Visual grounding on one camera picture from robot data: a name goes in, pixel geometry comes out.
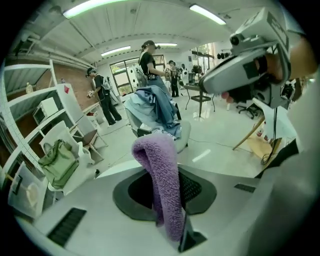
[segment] black table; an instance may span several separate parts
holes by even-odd
[[[184,86],[184,88],[186,89],[186,92],[188,93],[188,96],[189,96],[189,100],[186,103],[185,110],[187,110],[187,106],[188,106],[188,103],[189,103],[190,100],[199,102],[199,117],[201,117],[202,103],[212,100],[213,107],[214,107],[214,112],[216,111],[216,106],[215,106],[215,103],[214,103],[215,94],[213,95],[212,98],[208,97],[208,96],[204,96],[204,92],[200,89],[200,87],[198,85],[194,85],[194,84],[186,84]],[[189,94],[188,90],[197,91],[197,92],[199,92],[199,95],[190,97],[190,94]]]

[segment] red sticker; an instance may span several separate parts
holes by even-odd
[[[65,91],[65,93],[66,93],[66,94],[68,94],[68,93],[69,93],[69,90],[70,90],[70,88],[69,88],[69,87],[64,86],[64,91]]]

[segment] blue jeans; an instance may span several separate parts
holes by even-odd
[[[160,89],[162,89],[166,94],[170,96],[170,93],[164,83],[164,81],[161,79],[160,75],[156,76],[155,80],[148,80],[148,85],[149,86],[158,86]]]

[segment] green handbag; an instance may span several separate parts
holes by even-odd
[[[53,147],[39,159],[38,163],[55,189],[62,189],[79,165],[79,161],[71,152],[70,144],[62,139],[56,140]]]

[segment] black pants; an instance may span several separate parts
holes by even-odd
[[[269,168],[272,168],[272,167],[279,167],[283,163],[284,160],[286,160],[287,158],[294,156],[298,153],[299,153],[299,151],[298,151],[298,147],[297,147],[297,142],[294,139],[287,146],[285,146],[283,149],[281,149],[279,151],[279,153],[272,160],[272,162],[268,165],[268,167],[265,170],[263,170],[261,173],[259,173],[256,176],[256,178],[260,179],[266,170],[268,170]]]
[[[179,96],[179,89],[177,82],[176,83],[171,83],[171,91],[172,91],[172,97],[178,97]]]
[[[118,113],[115,106],[112,105],[110,94],[104,95],[104,99],[101,100],[101,107],[109,125],[113,125],[115,123],[115,120],[120,121],[122,119],[121,115]]]

